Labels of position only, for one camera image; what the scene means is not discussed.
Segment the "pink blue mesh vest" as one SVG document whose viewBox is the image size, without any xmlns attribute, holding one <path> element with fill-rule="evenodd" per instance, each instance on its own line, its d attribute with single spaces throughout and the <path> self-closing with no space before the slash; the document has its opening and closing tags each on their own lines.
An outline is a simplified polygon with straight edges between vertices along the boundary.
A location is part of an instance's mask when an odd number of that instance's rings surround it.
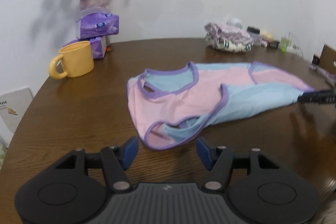
<svg viewBox="0 0 336 224">
<path fill-rule="evenodd" d="M 139 137 L 155 150 L 193 140 L 202 129 L 297 102 L 311 86 L 260 62 L 189 62 L 176 71 L 146 69 L 127 82 L 127 106 Z"/>
</svg>

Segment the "black phone holder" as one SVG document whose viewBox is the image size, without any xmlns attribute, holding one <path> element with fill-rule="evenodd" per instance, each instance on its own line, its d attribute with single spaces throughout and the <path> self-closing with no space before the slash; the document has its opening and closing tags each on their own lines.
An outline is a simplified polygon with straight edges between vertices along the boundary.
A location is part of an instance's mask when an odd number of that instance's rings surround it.
<svg viewBox="0 0 336 224">
<path fill-rule="evenodd" d="M 319 66 L 320 64 L 320 58 L 317 55 L 313 55 L 313 59 L 311 61 L 313 65 Z"/>
</svg>

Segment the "wooden chair back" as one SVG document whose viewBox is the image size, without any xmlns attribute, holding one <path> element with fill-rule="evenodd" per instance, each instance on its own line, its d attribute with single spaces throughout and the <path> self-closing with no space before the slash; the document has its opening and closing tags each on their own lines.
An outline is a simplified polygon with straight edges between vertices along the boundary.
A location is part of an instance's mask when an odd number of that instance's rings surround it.
<svg viewBox="0 0 336 224">
<path fill-rule="evenodd" d="M 320 55 L 320 62 L 319 66 L 326 70 L 327 72 L 331 74 L 336 74 L 336 67 L 335 67 L 335 61 L 336 61 L 336 52 L 335 50 L 325 44 L 322 49 L 322 53 Z"/>
</svg>

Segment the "white power strip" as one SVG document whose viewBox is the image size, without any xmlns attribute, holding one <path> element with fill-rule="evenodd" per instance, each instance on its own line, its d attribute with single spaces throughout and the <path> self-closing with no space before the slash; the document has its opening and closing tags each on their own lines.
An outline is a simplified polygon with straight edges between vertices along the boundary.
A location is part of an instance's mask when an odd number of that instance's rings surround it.
<svg viewBox="0 0 336 224">
<path fill-rule="evenodd" d="M 303 56 L 303 52 L 300 48 L 294 48 L 294 47 L 287 48 L 286 53 L 291 53 L 291 54 Z"/>
</svg>

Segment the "green spray bottle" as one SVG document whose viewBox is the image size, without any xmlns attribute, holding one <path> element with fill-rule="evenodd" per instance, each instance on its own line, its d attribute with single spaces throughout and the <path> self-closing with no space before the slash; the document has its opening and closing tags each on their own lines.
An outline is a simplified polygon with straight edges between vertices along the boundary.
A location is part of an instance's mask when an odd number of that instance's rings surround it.
<svg viewBox="0 0 336 224">
<path fill-rule="evenodd" d="M 286 36 L 283 36 L 280 40 L 280 50 L 285 53 L 289 44 L 290 40 Z"/>
</svg>

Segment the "black red gift box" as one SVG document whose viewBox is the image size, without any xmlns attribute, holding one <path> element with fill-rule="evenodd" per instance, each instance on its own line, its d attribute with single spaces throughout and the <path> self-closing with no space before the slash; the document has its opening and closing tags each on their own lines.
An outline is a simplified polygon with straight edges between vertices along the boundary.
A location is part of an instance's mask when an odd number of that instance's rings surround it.
<svg viewBox="0 0 336 224">
<path fill-rule="evenodd" d="M 278 40 L 264 40 L 262 39 L 261 45 L 265 48 L 277 49 L 280 42 Z"/>
</svg>

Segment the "yellow sticky note stack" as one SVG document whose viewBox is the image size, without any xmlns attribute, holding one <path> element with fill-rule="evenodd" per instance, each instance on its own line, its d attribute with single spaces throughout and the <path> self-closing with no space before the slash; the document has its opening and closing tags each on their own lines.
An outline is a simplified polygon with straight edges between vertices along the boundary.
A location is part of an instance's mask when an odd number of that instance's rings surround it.
<svg viewBox="0 0 336 224">
<path fill-rule="evenodd" d="M 261 36 L 264 40 L 273 40 L 273 38 L 274 38 L 274 36 L 272 34 L 269 34 L 267 32 L 263 32 L 261 34 Z"/>
</svg>

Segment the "folded green flower garment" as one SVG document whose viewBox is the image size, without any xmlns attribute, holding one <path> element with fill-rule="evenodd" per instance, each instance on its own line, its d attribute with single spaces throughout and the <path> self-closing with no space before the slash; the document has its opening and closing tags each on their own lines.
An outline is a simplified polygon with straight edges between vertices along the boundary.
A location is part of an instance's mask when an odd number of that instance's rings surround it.
<svg viewBox="0 0 336 224">
<path fill-rule="evenodd" d="M 252 43 L 233 42 L 232 40 L 216 39 L 211 34 L 206 33 L 206 45 L 213 50 L 229 53 L 245 53 L 252 49 Z"/>
</svg>

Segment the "white astronaut speaker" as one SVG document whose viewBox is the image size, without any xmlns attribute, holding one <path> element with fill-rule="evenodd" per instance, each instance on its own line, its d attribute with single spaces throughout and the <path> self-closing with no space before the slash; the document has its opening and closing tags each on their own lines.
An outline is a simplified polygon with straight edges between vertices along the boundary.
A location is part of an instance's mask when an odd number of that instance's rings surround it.
<svg viewBox="0 0 336 224">
<path fill-rule="evenodd" d="M 227 20 L 227 25 L 228 26 L 235 26 L 235 27 L 240 28 L 240 29 L 243 28 L 243 24 L 242 24 L 241 20 L 238 19 L 238 18 L 230 18 L 230 19 L 228 19 Z"/>
</svg>

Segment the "folded pink floral garment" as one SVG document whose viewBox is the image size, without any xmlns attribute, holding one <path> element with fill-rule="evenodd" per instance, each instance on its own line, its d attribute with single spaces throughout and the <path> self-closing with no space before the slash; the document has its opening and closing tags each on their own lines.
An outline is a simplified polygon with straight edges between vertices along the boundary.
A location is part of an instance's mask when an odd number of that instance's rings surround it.
<svg viewBox="0 0 336 224">
<path fill-rule="evenodd" d="M 207 23 L 205 32 L 217 40 L 230 40 L 235 43 L 254 44 L 250 34 L 236 26 L 226 24 Z"/>
</svg>

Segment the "yellow ceramic mug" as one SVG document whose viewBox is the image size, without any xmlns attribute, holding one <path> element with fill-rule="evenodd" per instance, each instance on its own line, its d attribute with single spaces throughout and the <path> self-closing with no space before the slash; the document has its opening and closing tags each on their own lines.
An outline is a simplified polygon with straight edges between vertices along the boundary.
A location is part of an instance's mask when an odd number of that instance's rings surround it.
<svg viewBox="0 0 336 224">
<path fill-rule="evenodd" d="M 50 61 L 49 75 L 56 80 L 75 78 L 90 73 L 94 66 L 90 42 L 76 42 L 61 48 Z"/>
</svg>

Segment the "lower purple tissue pack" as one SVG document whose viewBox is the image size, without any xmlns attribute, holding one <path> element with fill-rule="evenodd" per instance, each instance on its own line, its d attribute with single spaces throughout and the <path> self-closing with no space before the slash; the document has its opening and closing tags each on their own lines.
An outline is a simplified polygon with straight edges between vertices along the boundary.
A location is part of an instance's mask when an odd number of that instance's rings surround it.
<svg viewBox="0 0 336 224">
<path fill-rule="evenodd" d="M 106 53 L 106 38 L 96 37 L 91 39 L 84 39 L 84 41 L 89 41 L 91 44 L 91 52 L 94 60 L 103 59 Z"/>
</svg>

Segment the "purple tissue pack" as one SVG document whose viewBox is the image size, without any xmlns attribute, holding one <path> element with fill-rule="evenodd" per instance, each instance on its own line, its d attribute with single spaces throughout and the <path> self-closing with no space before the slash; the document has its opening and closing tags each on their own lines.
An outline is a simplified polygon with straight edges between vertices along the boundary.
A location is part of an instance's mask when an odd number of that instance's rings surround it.
<svg viewBox="0 0 336 224">
<path fill-rule="evenodd" d="M 92 39 L 119 34 L 120 19 L 104 8 L 91 8 L 80 12 L 76 21 L 76 38 Z"/>
<path fill-rule="evenodd" d="M 91 44 L 91 52 L 94 60 L 103 59 L 106 53 L 106 38 L 96 37 L 91 39 L 84 39 L 84 41 L 89 41 Z"/>
</svg>

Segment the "upper purple tissue pack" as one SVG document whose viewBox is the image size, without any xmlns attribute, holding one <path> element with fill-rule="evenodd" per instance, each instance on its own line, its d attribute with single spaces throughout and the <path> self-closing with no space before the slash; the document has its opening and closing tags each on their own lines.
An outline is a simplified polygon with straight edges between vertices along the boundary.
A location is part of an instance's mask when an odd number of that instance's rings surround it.
<svg viewBox="0 0 336 224">
<path fill-rule="evenodd" d="M 76 38 L 92 39 L 119 34 L 120 19 L 104 8 L 91 8 L 80 12 L 76 21 Z"/>
</svg>

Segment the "purple textured vase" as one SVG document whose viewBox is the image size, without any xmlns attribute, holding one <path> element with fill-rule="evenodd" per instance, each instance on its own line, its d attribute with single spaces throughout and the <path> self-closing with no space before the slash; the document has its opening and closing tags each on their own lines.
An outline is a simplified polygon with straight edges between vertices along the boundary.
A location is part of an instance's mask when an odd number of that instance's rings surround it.
<svg viewBox="0 0 336 224">
<path fill-rule="evenodd" d="M 76 21 L 76 38 L 80 39 L 80 20 L 89 14 L 110 13 L 110 0 L 79 0 L 79 18 Z"/>
</svg>

